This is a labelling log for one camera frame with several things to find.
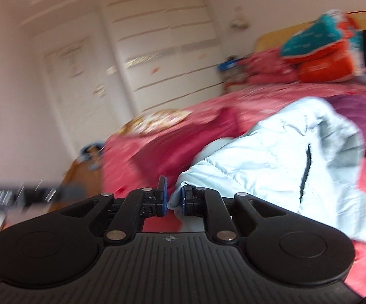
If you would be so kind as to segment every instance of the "bed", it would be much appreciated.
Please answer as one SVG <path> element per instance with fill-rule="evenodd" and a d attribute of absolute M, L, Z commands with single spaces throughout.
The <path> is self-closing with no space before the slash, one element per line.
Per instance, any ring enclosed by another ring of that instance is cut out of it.
<path fill-rule="evenodd" d="M 366 12 L 354 14 L 353 17 L 363 29 L 366 29 Z M 283 43 L 287 37 L 307 25 L 308 23 L 301 24 L 262 36 L 257 42 L 256 51 Z M 154 138 L 163 136 L 187 124 L 209 122 L 225 106 L 235 106 L 239 117 L 240 132 L 246 132 L 258 121 L 267 118 L 302 97 L 326 97 L 338 94 L 360 94 L 366 97 L 366 86 L 356 83 L 256 85 L 188 108 L 192 111 L 192 114 L 186 120 L 162 133 L 138 138 L 114 135 L 106 143 L 103 190 L 114 193 L 116 197 L 124 197 L 133 189 L 148 186 L 132 162 L 132 156 Z M 366 158 L 364 159 L 359 186 L 366 192 Z M 169 211 L 166 219 L 162 221 L 157 218 L 147 220 L 144 231 L 176 232 L 179 227 L 180 221 Z M 354 245 L 356 258 L 346 283 L 360 295 L 366 296 L 366 244 L 356 242 Z"/>

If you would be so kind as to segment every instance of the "pink bedsheet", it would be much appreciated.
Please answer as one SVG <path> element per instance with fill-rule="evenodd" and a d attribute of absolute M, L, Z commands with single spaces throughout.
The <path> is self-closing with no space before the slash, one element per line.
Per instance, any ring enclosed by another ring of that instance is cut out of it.
<path fill-rule="evenodd" d="M 289 85 L 258 85 L 242 91 L 233 92 L 206 102 L 194 105 L 189 110 L 192 114 L 176 127 L 188 123 L 205 123 L 217 115 L 224 106 L 235 106 L 239 113 L 240 129 L 245 132 L 257 122 L 276 113 L 284 106 L 302 97 L 326 97 L 345 93 L 355 93 L 366 97 L 366 86 L 359 84 L 289 84 Z M 148 137 L 120 137 L 112 136 L 108 139 L 104 154 L 103 188 L 105 192 L 112 192 L 116 197 L 124 197 L 133 189 L 145 187 L 139 171 L 130 158 L 147 142 L 163 133 Z M 360 187 L 366 191 L 366 158 L 360 180 Z M 172 216 L 161 229 L 173 232 L 178 227 Z M 366 295 L 366 244 L 355 243 L 356 259 L 346 280 L 347 284 L 362 296 Z"/>

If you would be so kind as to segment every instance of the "light blue jacket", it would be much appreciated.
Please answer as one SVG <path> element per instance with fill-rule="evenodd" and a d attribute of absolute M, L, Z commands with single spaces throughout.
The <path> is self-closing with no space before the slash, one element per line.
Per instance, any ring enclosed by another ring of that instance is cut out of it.
<path fill-rule="evenodd" d="M 303 98 L 180 174 L 168 207 L 180 205 L 186 184 L 223 197 L 247 192 L 366 242 L 366 193 L 356 188 L 363 157 L 353 122 L 324 99 Z"/>

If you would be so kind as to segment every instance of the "yellow headboard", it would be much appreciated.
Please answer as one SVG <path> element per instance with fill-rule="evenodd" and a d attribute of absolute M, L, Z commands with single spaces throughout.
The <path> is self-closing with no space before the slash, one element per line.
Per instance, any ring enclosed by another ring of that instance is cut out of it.
<path fill-rule="evenodd" d="M 366 11 L 350 14 L 350 16 L 362 29 L 366 29 Z M 302 31 L 303 29 L 306 29 L 310 24 L 311 22 L 299 24 L 262 35 L 255 43 L 255 52 L 281 46 L 292 35 Z"/>

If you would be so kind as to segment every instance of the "white wardrobe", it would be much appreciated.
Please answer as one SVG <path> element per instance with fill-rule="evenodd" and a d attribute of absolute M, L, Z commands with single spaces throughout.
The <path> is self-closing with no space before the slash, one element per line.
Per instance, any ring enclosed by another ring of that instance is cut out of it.
<path fill-rule="evenodd" d="M 136 113 L 221 95 L 224 57 L 205 0 L 101 2 Z"/>

